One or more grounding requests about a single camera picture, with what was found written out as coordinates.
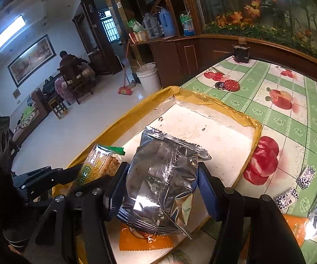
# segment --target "screw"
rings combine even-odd
[[[270,201],[271,200],[271,197],[269,195],[262,195],[261,198],[264,200],[264,201]]]
[[[100,188],[95,188],[92,191],[93,195],[100,195],[102,193],[102,190]]]
[[[57,195],[56,197],[55,197],[55,201],[56,202],[61,202],[61,201],[63,201],[65,199],[65,196],[64,195]]]
[[[234,189],[233,188],[225,188],[224,191],[225,191],[226,194],[229,194],[229,195],[234,193]]]

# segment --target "picture frame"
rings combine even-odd
[[[9,73],[17,87],[26,81],[36,70],[54,58],[56,53],[48,35],[33,43],[8,66]]]

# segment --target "white floor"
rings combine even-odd
[[[61,120],[51,112],[26,138],[12,171],[17,175],[41,167],[66,168],[101,132],[147,96],[138,84],[132,95],[118,94],[123,72],[104,76],[81,104],[68,106]]]

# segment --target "broom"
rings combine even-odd
[[[119,94],[124,94],[124,95],[131,95],[131,94],[132,94],[132,91],[131,91],[128,87],[126,87],[126,85],[125,85],[128,53],[129,53],[129,41],[127,42],[127,52],[126,52],[126,54],[125,54],[124,86],[120,87],[119,90],[118,90],[118,93],[119,93]]]

